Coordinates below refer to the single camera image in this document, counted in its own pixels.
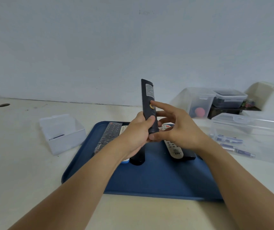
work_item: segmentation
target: wall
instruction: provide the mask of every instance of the wall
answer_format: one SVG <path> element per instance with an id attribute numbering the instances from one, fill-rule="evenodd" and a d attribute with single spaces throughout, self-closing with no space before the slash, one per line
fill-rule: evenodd
<path id="1" fill-rule="evenodd" d="M 274 0 L 0 0 L 1 96 L 140 105 L 274 82 Z"/>

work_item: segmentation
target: person's left hand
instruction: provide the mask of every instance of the person's left hand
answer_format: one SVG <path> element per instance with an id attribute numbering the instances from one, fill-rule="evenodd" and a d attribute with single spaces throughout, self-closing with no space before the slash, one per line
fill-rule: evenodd
<path id="1" fill-rule="evenodd" d="M 128 146 L 125 159 L 134 156 L 143 145 L 150 142 L 148 139 L 148 130 L 153 125 L 154 121 L 154 115 L 146 120 L 141 111 L 137 114 L 136 118 L 131 121 L 125 131 L 117 137 L 122 144 Z"/>

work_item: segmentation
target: pink round object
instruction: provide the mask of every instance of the pink round object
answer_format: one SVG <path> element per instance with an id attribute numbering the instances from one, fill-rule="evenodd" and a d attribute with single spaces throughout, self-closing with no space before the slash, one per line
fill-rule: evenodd
<path id="1" fill-rule="evenodd" d="M 205 115 L 205 110 L 202 107 L 195 109 L 195 114 L 197 117 L 202 118 Z"/>

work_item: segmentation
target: tray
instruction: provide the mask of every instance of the tray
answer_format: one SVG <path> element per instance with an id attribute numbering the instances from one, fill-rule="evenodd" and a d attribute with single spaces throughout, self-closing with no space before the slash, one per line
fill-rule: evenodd
<path id="1" fill-rule="evenodd" d="M 75 157 L 62 175 L 68 180 L 93 156 L 94 149 L 109 121 L 94 125 Z M 206 163 L 173 159 L 165 143 L 146 144 L 146 161 L 141 166 L 120 164 L 105 189 L 106 194 L 135 195 L 190 200 L 221 201 L 219 189 Z"/>

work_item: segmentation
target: transparent plastic box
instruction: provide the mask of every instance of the transparent plastic box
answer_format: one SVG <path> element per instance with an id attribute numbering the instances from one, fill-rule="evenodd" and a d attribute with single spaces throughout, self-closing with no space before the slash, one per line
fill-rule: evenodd
<path id="1" fill-rule="evenodd" d="M 222 113 L 209 135 L 231 154 L 274 163 L 274 120 Z"/>
<path id="2" fill-rule="evenodd" d="M 248 97 L 247 94 L 235 89 L 213 89 L 213 91 L 216 97 L 212 104 L 219 108 L 238 108 Z"/>
<path id="3" fill-rule="evenodd" d="M 186 110 L 192 118 L 207 118 L 215 96 L 211 89 L 189 87 L 182 90 L 170 104 Z"/>
<path id="4" fill-rule="evenodd" d="M 85 128 L 69 114 L 41 118 L 39 124 L 53 155 L 74 148 L 86 139 Z"/>

